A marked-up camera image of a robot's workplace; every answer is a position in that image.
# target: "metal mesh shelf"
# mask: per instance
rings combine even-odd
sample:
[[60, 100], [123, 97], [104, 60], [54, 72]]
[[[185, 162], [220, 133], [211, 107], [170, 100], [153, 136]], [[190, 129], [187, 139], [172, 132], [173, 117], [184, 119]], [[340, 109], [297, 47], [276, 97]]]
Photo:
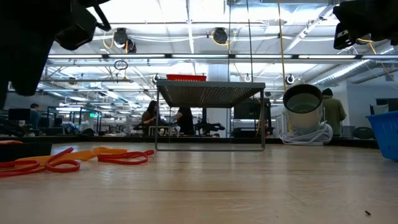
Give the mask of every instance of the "metal mesh shelf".
[[157, 89], [171, 107], [232, 108], [264, 91], [265, 83], [157, 81]]

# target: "ceiling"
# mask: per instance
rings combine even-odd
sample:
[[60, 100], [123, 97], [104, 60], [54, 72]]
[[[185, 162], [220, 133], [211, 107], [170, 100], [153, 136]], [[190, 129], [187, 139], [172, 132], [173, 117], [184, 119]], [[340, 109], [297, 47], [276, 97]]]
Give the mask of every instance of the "ceiling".
[[[111, 23], [112, 31], [96, 30], [92, 42], [73, 52], [61, 48], [54, 42], [50, 54], [125, 54], [124, 50], [112, 44], [113, 32], [118, 27], [127, 29], [129, 38], [135, 42], [137, 54], [228, 54], [228, 50], [231, 54], [281, 54], [276, 1], [263, 3], [265, 1], [248, 0], [249, 13], [246, 1], [231, 2], [233, 3], [230, 4], [228, 0], [111, 0], [102, 4], [101, 8]], [[335, 27], [339, 21], [330, 14], [333, 9], [331, 2], [333, 1], [281, 0], [282, 42], [285, 54], [369, 54], [368, 45], [355, 45], [354, 48], [343, 51], [333, 48]], [[93, 9], [89, 10], [99, 19]], [[228, 46], [217, 45], [211, 38], [211, 33], [216, 27], [223, 27], [230, 36], [229, 49]], [[376, 49], [382, 44], [384, 42], [374, 43]], [[67, 98], [67, 101], [80, 104], [124, 103], [130, 105], [130, 109], [137, 114], [141, 114], [147, 103], [154, 99], [154, 92], [142, 90], [155, 88], [152, 82], [155, 75], [160, 78], [165, 78], [166, 74], [209, 76], [209, 65], [229, 64], [229, 73], [226, 72], [225, 75], [239, 77], [239, 82], [245, 82], [244, 77], [249, 74], [253, 75], [254, 82], [266, 83], [267, 89], [280, 90], [283, 86], [281, 59], [258, 59], [254, 60], [252, 65], [249, 59], [129, 59], [125, 60], [129, 64], [128, 68], [121, 71], [114, 68], [115, 61], [117, 60], [49, 59], [42, 77], [46, 82], [42, 82], [39, 89], [86, 90], [49, 93], [63, 100], [65, 96], [86, 99]], [[284, 69], [287, 75], [292, 74], [303, 82], [309, 82], [332, 68], [353, 62], [354, 60], [286, 60]], [[359, 74], [358, 77], [350, 78], [349, 82], [355, 82], [366, 75], [368, 74]], [[69, 78], [92, 82], [60, 82]], [[368, 82], [377, 85], [377, 80]], [[111, 96], [101, 96], [100, 89], [131, 91], [115, 91]], [[112, 107], [117, 110], [126, 109], [118, 105]]]

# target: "table surface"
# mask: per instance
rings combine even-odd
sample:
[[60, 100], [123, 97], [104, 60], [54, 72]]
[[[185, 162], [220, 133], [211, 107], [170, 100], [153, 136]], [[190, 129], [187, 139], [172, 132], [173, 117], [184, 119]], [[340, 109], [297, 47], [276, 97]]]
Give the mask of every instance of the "table surface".
[[[54, 145], [53, 154], [69, 146], [154, 148], [82, 142]], [[157, 152], [141, 166], [93, 159], [76, 173], [0, 179], [0, 217], [2, 224], [395, 224], [397, 174], [398, 163], [374, 149], [267, 145], [264, 152]]]
[[232, 108], [264, 91], [265, 83], [159, 80], [157, 89], [171, 107]]

